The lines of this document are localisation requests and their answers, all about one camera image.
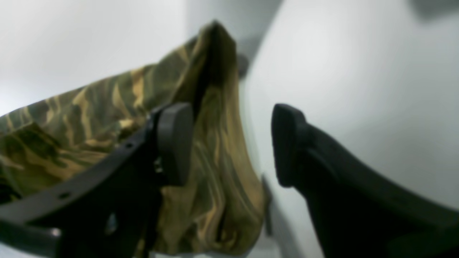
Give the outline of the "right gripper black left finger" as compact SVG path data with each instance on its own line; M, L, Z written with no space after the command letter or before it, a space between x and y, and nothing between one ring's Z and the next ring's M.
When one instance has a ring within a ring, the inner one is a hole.
M156 224L160 187L190 172L190 103L151 111L146 125L92 168L24 200L1 206L1 243L48 258L132 258Z

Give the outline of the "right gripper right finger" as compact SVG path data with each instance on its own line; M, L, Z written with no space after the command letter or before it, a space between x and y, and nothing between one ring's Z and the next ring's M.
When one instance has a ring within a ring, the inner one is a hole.
M457 258L458 211L362 163L288 104L275 104L278 183L305 199L326 258Z

